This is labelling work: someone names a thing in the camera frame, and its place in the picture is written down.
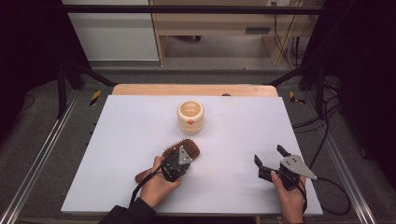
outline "brush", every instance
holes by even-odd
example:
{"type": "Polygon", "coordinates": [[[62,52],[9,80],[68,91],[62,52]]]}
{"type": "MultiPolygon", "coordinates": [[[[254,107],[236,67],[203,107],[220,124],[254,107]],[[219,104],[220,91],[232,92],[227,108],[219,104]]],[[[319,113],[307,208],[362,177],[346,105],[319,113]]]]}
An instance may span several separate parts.
{"type": "MultiPolygon", "coordinates": [[[[178,150],[180,147],[183,146],[184,150],[186,150],[187,154],[189,154],[190,158],[195,159],[199,156],[200,150],[195,143],[190,140],[189,138],[184,138],[176,143],[174,143],[172,146],[167,147],[166,150],[163,152],[163,157],[169,156],[174,150],[178,153],[178,150]]],[[[143,178],[145,177],[146,171],[141,172],[137,176],[134,177],[134,181],[136,183],[142,182],[143,178]]]]}

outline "black horizontal bar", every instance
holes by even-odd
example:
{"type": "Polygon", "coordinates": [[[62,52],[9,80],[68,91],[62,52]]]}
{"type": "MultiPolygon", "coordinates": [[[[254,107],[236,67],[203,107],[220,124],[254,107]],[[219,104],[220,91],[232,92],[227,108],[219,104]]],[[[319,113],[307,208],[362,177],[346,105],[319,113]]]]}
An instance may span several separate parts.
{"type": "Polygon", "coordinates": [[[230,6],[107,6],[45,5],[44,8],[69,13],[188,13],[188,14],[276,14],[322,15],[341,12],[341,8],[323,7],[230,7],[230,6]]]}

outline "beige ceramic jar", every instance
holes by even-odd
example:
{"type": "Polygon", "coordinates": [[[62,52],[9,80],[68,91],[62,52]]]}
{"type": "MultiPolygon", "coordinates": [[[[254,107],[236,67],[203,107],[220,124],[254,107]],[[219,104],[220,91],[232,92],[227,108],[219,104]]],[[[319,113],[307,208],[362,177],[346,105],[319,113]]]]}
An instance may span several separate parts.
{"type": "Polygon", "coordinates": [[[178,128],[186,134],[195,134],[204,127],[204,108],[195,101],[187,101],[177,108],[178,128]]]}

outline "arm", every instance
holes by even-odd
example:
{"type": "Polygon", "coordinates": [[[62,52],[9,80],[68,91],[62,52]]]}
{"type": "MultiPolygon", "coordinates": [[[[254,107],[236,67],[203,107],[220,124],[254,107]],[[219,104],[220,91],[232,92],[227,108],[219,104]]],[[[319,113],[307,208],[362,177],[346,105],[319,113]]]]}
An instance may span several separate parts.
{"type": "MultiPolygon", "coordinates": [[[[277,176],[277,174],[274,171],[271,172],[271,177],[279,197],[280,210],[282,212],[284,223],[285,224],[304,223],[303,194],[297,189],[287,191],[283,187],[282,180],[277,176]]],[[[299,186],[303,189],[304,188],[303,184],[305,183],[305,177],[302,176],[300,177],[300,179],[301,182],[299,183],[299,186]]]]}
{"type": "MultiPolygon", "coordinates": [[[[152,168],[146,171],[145,176],[154,172],[163,159],[164,157],[156,157],[152,168]]],[[[156,174],[142,187],[140,198],[137,198],[128,209],[114,206],[99,224],[149,223],[155,215],[154,208],[180,184],[180,178],[172,183],[166,181],[162,174],[156,174]]]]}

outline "hand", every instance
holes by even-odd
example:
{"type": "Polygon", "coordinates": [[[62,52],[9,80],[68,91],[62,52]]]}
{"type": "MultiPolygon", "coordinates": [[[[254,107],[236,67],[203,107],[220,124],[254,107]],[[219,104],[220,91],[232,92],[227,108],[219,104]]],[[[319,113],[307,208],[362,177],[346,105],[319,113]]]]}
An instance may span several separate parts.
{"type": "MultiPolygon", "coordinates": [[[[304,223],[303,220],[303,209],[304,209],[304,196],[298,189],[293,189],[287,191],[283,187],[282,180],[277,176],[277,174],[271,172],[272,181],[275,185],[279,201],[280,210],[282,212],[282,217],[284,223],[304,223]]],[[[304,189],[305,176],[300,177],[301,182],[299,186],[304,189]]]]}
{"type": "MultiPolygon", "coordinates": [[[[145,177],[154,172],[161,165],[163,160],[164,157],[156,157],[152,168],[146,171],[145,177]]],[[[181,178],[175,182],[169,182],[162,174],[156,174],[143,185],[140,191],[140,199],[145,201],[151,208],[155,208],[170,192],[179,187],[180,184],[181,178]]]]}

